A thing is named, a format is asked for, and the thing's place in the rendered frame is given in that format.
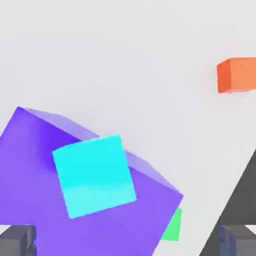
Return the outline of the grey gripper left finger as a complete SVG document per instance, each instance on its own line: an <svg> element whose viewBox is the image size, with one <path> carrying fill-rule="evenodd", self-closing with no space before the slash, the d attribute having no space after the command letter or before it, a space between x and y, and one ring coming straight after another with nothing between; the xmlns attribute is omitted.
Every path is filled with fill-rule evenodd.
<svg viewBox="0 0 256 256"><path fill-rule="evenodd" d="M34 225L11 225L0 234L0 256L37 256Z"/></svg>

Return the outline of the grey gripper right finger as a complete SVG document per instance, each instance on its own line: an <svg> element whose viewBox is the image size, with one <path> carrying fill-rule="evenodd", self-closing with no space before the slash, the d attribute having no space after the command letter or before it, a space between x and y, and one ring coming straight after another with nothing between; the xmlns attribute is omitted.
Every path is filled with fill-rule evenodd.
<svg viewBox="0 0 256 256"><path fill-rule="evenodd" d="M256 256L256 234L245 225L221 225L219 256Z"/></svg>

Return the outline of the small green cube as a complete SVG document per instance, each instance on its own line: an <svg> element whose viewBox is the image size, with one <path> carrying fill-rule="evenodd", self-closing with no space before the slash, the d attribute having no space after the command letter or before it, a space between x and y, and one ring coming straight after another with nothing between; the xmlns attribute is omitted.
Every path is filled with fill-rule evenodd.
<svg viewBox="0 0 256 256"><path fill-rule="evenodd" d="M165 232L163 233L161 240L171 241L171 242L179 241L181 220L182 220L182 209L177 208L174 215L172 216Z"/></svg>

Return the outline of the small cyan cube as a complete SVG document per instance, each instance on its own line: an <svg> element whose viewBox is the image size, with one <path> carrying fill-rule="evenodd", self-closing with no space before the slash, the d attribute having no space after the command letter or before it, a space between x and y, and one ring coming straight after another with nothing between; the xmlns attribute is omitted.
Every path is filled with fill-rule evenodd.
<svg viewBox="0 0 256 256"><path fill-rule="evenodd" d="M136 201L120 135L68 144L52 155L69 218Z"/></svg>

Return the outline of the small orange cube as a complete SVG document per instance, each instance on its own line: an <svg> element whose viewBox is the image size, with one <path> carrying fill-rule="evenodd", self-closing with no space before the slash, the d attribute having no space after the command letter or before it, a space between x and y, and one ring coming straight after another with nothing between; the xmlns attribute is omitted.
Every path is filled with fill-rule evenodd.
<svg viewBox="0 0 256 256"><path fill-rule="evenodd" d="M256 57L235 57L216 66L218 93L256 90Z"/></svg>

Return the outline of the large purple box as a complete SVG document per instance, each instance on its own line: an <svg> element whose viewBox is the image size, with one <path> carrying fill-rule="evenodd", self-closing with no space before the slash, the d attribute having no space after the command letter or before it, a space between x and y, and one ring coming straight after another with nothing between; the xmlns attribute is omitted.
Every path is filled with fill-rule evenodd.
<svg viewBox="0 0 256 256"><path fill-rule="evenodd" d="M53 151L100 136L18 107L0 135L0 224L33 225L38 256L153 256L183 195L124 150L136 201L70 218Z"/></svg>

